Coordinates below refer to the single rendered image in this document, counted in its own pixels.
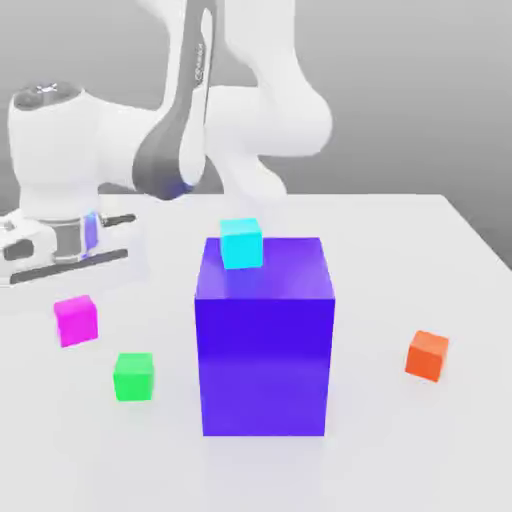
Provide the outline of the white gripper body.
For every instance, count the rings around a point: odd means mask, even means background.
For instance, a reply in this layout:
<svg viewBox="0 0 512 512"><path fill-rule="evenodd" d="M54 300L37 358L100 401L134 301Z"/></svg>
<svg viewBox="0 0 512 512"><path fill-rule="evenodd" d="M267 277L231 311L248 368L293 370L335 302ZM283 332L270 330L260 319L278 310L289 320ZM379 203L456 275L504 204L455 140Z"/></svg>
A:
<svg viewBox="0 0 512 512"><path fill-rule="evenodd" d="M122 285L141 274L141 256L135 250L116 249L79 262L17 271L0 277L0 289L103 288Z"/></svg>

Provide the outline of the small magenta cube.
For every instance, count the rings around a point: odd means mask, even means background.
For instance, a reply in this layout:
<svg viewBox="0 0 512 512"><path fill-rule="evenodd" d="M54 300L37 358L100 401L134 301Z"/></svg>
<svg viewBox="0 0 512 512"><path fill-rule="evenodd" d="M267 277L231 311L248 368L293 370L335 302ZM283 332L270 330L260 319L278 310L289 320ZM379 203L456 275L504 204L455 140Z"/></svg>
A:
<svg viewBox="0 0 512 512"><path fill-rule="evenodd" d="M53 310L62 348L98 338L97 308L89 295L58 301Z"/></svg>

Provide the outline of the small green cube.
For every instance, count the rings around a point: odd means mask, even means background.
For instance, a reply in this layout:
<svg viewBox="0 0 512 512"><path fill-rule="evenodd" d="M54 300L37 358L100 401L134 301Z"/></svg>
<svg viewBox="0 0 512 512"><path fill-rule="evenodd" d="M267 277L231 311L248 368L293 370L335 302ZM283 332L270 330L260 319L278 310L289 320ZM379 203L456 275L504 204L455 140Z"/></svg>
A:
<svg viewBox="0 0 512 512"><path fill-rule="evenodd" d="M151 353L120 353L113 382L118 401L150 401L154 388L154 364Z"/></svg>

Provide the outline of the small cyan cube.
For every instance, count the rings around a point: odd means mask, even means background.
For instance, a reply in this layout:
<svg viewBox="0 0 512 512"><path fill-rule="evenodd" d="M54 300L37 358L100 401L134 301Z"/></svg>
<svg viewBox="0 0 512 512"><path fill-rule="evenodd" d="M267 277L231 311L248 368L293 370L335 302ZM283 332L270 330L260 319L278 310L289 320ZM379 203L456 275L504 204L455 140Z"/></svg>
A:
<svg viewBox="0 0 512 512"><path fill-rule="evenodd" d="M224 268L249 269L263 265L263 235L255 218L220 221L220 251Z"/></svg>

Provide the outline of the small orange cube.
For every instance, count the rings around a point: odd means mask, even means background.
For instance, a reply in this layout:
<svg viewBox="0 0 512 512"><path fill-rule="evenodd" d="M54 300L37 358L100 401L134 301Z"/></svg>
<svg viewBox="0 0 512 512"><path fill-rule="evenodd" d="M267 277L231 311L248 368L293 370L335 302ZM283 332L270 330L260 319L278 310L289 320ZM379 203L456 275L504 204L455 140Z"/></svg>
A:
<svg viewBox="0 0 512 512"><path fill-rule="evenodd" d="M447 355L449 340L426 331L417 331L409 345L405 372L438 382Z"/></svg>

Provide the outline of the large blue box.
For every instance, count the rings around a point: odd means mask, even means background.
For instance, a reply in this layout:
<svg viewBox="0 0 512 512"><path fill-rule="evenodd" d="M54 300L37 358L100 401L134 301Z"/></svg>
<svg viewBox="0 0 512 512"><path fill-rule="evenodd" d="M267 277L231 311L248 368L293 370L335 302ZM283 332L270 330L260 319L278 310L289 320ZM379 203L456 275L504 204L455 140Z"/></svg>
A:
<svg viewBox="0 0 512 512"><path fill-rule="evenodd" d="M260 268L227 270L207 239L194 297L203 433L325 432L335 293L317 238L267 238Z"/></svg>

